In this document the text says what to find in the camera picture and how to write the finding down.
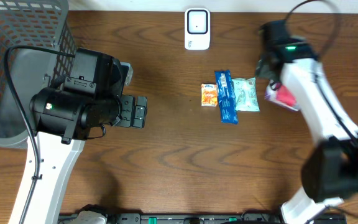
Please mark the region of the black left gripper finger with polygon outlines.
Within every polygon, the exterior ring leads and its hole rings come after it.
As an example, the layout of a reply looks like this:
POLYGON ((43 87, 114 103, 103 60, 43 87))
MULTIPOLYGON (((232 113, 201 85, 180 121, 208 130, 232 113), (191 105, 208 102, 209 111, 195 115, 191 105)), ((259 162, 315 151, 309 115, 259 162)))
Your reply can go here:
POLYGON ((145 96, 138 96, 135 103, 133 128, 142 129, 145 126, 145 118, 147 115, 147 98, 145 96))
POLYGON ((135 98, 132 95, 122 95, 121 103, 121 120, 116 124, 116 126, 129 128, 133 125, 133 110, 135 108, 135 98))

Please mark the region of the purple pink tissue pack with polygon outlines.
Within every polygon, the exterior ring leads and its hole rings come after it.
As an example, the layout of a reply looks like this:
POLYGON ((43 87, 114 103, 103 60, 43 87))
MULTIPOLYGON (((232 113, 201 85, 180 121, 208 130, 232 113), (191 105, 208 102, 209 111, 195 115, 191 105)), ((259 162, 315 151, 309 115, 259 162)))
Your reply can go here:
POLYGON ((264 98, 276 105, 292 111, 299 111, 300 106, 295 97, 290 93, 286 86, 279 82, 270 80, 265 91, 264 98))

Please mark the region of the mint green tissue pack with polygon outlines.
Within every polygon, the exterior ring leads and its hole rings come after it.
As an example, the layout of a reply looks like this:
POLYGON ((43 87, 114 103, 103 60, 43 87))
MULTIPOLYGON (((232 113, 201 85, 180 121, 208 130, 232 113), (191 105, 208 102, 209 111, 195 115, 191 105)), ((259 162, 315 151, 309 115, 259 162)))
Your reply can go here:
POLYGON ((232 82, 236 100, 236 111, 259 112, 255 78, 235 78, 232 82))

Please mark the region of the blue Oreo cookie pack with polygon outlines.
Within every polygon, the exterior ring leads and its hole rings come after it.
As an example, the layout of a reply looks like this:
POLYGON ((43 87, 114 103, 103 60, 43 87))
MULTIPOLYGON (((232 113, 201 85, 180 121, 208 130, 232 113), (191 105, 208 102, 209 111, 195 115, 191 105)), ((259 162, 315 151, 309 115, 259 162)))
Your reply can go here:
POLYGON ((236 97, 230 70, 214 72, 218 90, 218 105, 222 123, 238 124, 236 97))

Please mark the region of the orange tissue pack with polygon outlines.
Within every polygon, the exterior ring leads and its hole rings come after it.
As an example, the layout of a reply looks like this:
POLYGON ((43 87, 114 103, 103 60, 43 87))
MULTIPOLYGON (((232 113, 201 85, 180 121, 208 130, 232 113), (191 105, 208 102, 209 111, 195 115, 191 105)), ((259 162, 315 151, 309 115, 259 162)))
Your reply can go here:
POLYGON ((218 91, 216 84, 201 85, 201 105, 213 107, 218 105, 218 91))

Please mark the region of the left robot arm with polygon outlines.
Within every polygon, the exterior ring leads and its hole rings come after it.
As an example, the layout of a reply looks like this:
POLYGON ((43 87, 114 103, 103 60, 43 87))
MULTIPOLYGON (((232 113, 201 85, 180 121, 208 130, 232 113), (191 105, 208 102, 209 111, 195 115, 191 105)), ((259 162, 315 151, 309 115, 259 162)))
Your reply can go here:
POLYGON ((70 75, 61 76, 20 109, 28 137, 27 161, 9 221, 55 223, 73 167, 93 128, 141 129, 147 99, 126 95, 129 63, 78 49, 70 75))

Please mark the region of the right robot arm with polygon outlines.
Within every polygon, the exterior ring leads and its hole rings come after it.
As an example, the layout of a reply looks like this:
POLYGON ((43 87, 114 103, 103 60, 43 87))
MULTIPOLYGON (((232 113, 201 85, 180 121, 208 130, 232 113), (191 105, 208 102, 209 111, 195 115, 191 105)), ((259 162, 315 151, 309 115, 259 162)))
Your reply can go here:
POLYGON ((259 28, 262 52, 255 76, 279 82, 294 96, 313 138, 301 187, 281 206, 285 223, 310 223, 358 193, 358 126, 341 106, 318 54, 290 35, 284 20, 259 28))

